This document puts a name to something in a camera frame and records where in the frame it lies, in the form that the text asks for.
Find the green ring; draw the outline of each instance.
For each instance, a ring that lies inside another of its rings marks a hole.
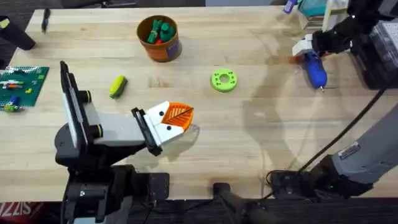
[[[232,70],[221,68],[211,75],[210,82],[215,90],[226,93],[236,87],[238,77]]]

